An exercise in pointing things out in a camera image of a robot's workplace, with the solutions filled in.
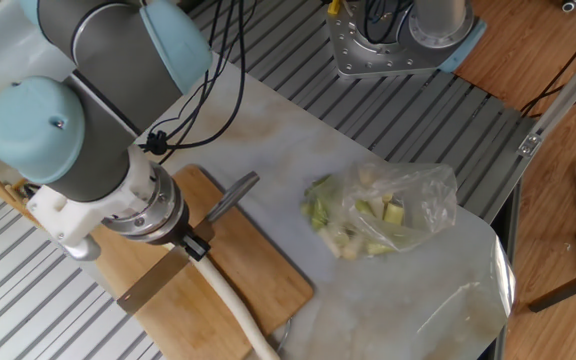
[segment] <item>chopped vegetable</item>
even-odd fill
[[[401,225],[404,219],[404,208],[392,203],[386,205],[386,213],[384,214],[384,221],[395,225]]]
[[[366,244],[366,252],[368,253],[368,255],[380,255],[393,251],[395,251],[395,249],[388,247],[382,243],[378,243],[376,241],[369,241]]]
[[[364,239],[360,236],[355,236],[350,243],[341,250],[341,256],[346,260],[356,260],[364,246]]]
[[[334,241],[335,245],[339,246],[340,248],[343,248],[344,246],[347,246],[350,243],[350,236],[348,236],[348,234],[346,234],[345,232],[340,231],[335,235]]]
[[[362,214],[375,216],[375,214],[372,212],[372,209],[370,209],[370,205],[368,204],[367,201],[357,200],[355,202],[355,207],[357,208],[357,211],[359,211]]]
[[[312,183],[312,185],[310,185],[310,187],[308,189],[306,189],[306,191],[304,191],[304,195],[308,196],[310,195],[310,192],[316,188],[317,186],[323,184],[324,182],[326,182],[326,180],[328,180],[328,178],[330,177],[330,175],[326,175],[324,177],[322,177],[321,179],[315,181]]]
[[[386,205],[384,205],[384,202],[381,200],[381,198],[368,200],[368,205],[370,205],[370,209],[372,210],[372,213],[375,214],[377,219],[384,218],[384,210]]]
[[[376,175],[370,168],[359,168],[359,182],[364,186],[372,186],[375,183]]]
[[[315,204],[312,208],[312,222],[313,224],[317,222],[324,226],[328,223],[328,212],[326,211],[324,204],[319,199],[315,200]]]
[[[332,254],[339,258],[341,256],[341,250],[337,245],[335,245],[335,241],[333,240],[332,236],[330,235],[330,231],[326,228],[319,229],[317,231],[317,235],[324,241],[324,244],[328,246],[328,249],[332,252]]]

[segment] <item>cylindrical metal part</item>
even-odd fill
[[[421,31],[436,38],[453,34],[466,18],[466,0],[415,0],[414,6]]]
[[[181,97],[139,7],[122,1],[43,0],[39,23],[136,132],[145,131]]]
[[[106,218],[103,224],[129,240],[159,245],[183,239],[191,230],[190,213],[172,177],[161,166],[152,166],[156,184],[148,206],[128,217]]]
[[[38,0],[39,26],[44,36],[72,59],[73,34],[81,23],[109,0],[52,1]]]
[[[77,94],[83,105],[86,123],[84,143],[70,170],[47,185],[74,201],[99,200],[115,190],[128,173],[126,149],[135,137],[76,78],[70,77],[64,84]]]

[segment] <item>wooden surface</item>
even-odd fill
[[[197,225],[222,193],[196,166],[174,176]],[[312,288],[238,210],[214,226],[210,257],[234,285],[264,333],[283,325],[313,295]],[[115,294],[123,294],[166,250],[128,241],[100,227],[97,260]],[[191,265],[135,315],[166,359],[242,359],[251,349],[229,310]]]
[[[473,0],[473,6],[488,28],[456,74],[519,109],[575,52],[576,10],[564,13],[558,0]]]
[[[576,50],[576,10],[565,14],[554,0],[473,2],[488,30],[458,74],[521,108]],[[575,70],[576,62],[559,84]],[[508,326],[506,360],[576,359],[576,296],[539,314],[523,308],[576,277],[575,233],[576,106],[549,135],[524,176],[514,264],[520,304]]]

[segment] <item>light blue joint cap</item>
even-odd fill
[[[61,83],[37,76],[0,93],[0,159],[30,181],[49,184],[66,174],[84,131],[79,98]]]
[[[453,72],[457,70],[459,65],[464,62],[472,49],[475,48],[475,45],[477,45],[481,37],[484,36],[486,27],[487,25],[485,21],[477,19],[477,24],[475,24],[475,27],[470,31],[470,34],[468,34],[466,40],[461,43],[457,50],[455,50],[455,52],[452,53],[448,59],[439,65],[439,70],[445,72]]]
[[[167,0],[155,0],[140,13],[170,77],[182,94],[188,94],[212,64],[208,42],[192,20]]]
[[[39,0],[19,0],[21,9],[26,14],[28,20],[31,23],[39,26],[39,14],[37,14],[37,8],[39,7]]]

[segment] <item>metal bracket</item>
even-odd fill
[[[530,133],[524,141],[521,142],[519,148],[517,149],[517,155],[523,156],[525,158],[532,158],[537,152],[539,146],[543,142],[543,138],[535,133]]]
[[[222,199],[210,209],[206,217],[194,229],[189,227],[189,234],[187,234],[184,239],[179,239],[172,250],[117,299],[117,305],[128,314],[136,314],[139,309],[150,301],[159,290],[166,286],[166,284],[188,264],[189,253],[192,254],[192,252],[195,252],[195,254],[192,255],[205,256],[210,247],[202,247],[198,242],[204,241],[207,245],[207,242],[212,240],[215,236],[212,224],[228,210],[237,205],[239,200],[241,200],[258,181],[259,176],[255,172],[250,172],[248,175],[239,179],[224,193]]]

